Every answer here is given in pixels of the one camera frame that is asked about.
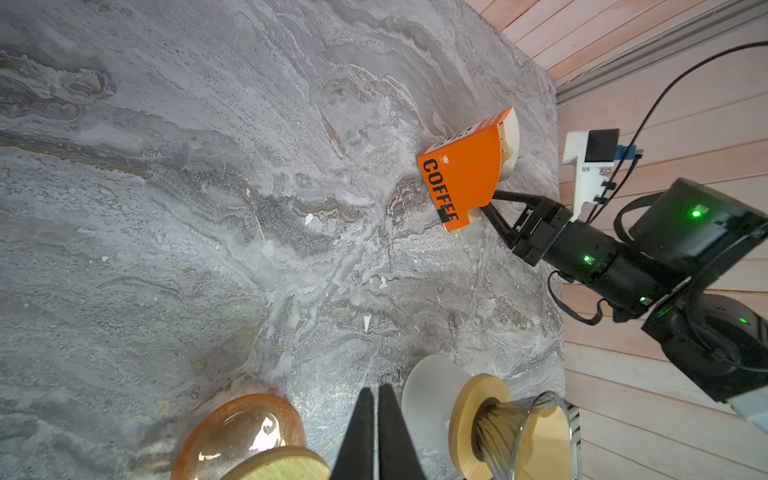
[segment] table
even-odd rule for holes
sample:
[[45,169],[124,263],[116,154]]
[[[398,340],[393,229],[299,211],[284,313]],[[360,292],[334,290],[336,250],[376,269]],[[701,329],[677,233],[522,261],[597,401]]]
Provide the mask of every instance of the table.
[[416,169],[511,104],[503,186],[558,195],[552,80],[460,0],[2,0],[0,44],[11,477],[167,478],[256,391],[332,465],[358,391],[433,353],[564,392],[549,267],[445,233]]

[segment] wooden lid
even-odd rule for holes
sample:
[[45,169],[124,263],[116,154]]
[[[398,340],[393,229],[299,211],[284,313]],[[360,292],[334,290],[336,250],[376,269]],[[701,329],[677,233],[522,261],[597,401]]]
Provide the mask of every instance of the wooden lid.
[[467,480],[490,480],[493,477],[491,469],[475,456],[475,451],[472,448],[472,430],[475,427],[475,417],[481,406],[488,405],[489,399],[506,403],[512,401],[512,395],[500,378],[481,373],[473,376],[464,385],[453,406],[448,431],[448,447],[453,466]]
[[221,480],[327,480],[330,476],[331,469],[315,452],[285,446],[250,457]]

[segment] orange glass bowl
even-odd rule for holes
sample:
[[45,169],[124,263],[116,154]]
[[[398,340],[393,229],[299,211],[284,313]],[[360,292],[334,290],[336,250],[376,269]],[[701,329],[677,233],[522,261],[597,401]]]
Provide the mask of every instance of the orange glass bowl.
[[192,431],[170,480],[220,480],[244,460],[287,445],[306,447],[296,409],[268,393],[241,396],[214,410]]

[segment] black strap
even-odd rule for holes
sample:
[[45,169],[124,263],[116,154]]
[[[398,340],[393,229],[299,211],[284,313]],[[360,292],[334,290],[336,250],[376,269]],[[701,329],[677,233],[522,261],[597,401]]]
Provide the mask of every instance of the black strap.
[[616,218],[614,219],[614,232],[616,232],[616,236],[619,237],[619,240],[626,243],[627,245],[632,245],[634,243],[632,237],[630,237],[627,234],[627,231],[624,230],[624,225],[621,222],[621,218],[624,216],[624,214],[631,212],[632,210],[637,210],[638,208],[650,207],[656,203],[656,200],[658,200],[659,197],[661,197],[663,194],[664,192],[658,192],[657,194],[650,194],[646,195],[645,197],[636,198],[628,203],[626,207],[621,209],[621,211],[616,215]]
[[566,312],[568,315],[574,317],[576,320],[582,323],[586,323],[587,325],[597,325],[600,323],[600,320],[603,319],[603,310],[600,308],[600,304],[602,302],[606,302],[607,300],[605,298],[601,298],[598,301],[598,312],[594,314],[594,316],[590,319],[585,319],[583,316],[579,315],[571,307],[565,304],[562,300],[557,298],[557,296],[552,291],[552,276],[556,273],[560,273],[560,270],[555,270],[554,272],[549,274],[549,277],[547,278],[547,288],[549,288],[549,294],[552,296],[552,299],[554,300],[554,303],[560,307],[560,310]]

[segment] gray marble surface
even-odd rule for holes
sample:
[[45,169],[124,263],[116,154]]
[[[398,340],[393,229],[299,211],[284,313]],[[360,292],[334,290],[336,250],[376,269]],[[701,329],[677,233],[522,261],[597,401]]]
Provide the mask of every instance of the gray marble surface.
[[433,353],[563,393],[549,267],[415,165],[510,104],[504,186],[555,197],[554,85],[460,0],[1,0],[0,477],[167,478],[255,391],[332,465]]

